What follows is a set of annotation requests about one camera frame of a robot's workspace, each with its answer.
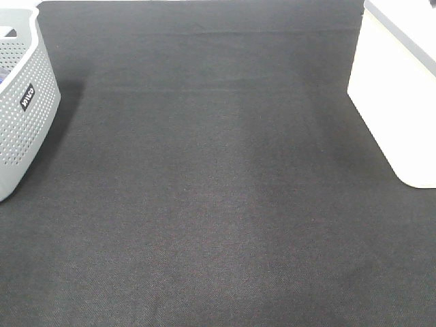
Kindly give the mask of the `black fabric table mat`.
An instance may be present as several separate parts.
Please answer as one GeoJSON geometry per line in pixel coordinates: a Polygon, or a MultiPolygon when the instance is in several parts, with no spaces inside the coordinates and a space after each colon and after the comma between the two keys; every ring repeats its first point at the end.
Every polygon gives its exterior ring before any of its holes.
{"type": "Polygon", "coordinates": [[[346,93],[361,1],[55,1],[2,326],[434,326],[435,191],[346,93]]]}

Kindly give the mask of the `white plastic bin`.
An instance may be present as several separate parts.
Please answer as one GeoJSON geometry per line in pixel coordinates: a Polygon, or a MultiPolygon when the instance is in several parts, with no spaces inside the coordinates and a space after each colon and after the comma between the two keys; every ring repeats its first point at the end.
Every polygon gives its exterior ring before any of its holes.
{"type": "Polygon", "coordinates": [[[365,1],[347,94],[400,181],[435,188],[435,2],[365,1]]]}

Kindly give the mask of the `grey perforated plastic basket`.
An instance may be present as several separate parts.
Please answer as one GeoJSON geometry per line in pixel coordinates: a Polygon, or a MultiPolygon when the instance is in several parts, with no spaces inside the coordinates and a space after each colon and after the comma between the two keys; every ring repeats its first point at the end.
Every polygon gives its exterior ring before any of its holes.
{"type": "Polygon", "coordinates": [[[35,159],[57,113],[61,94],[37,21],[36,7],[1,7],[1,199],[13,193],[35,159]]]}

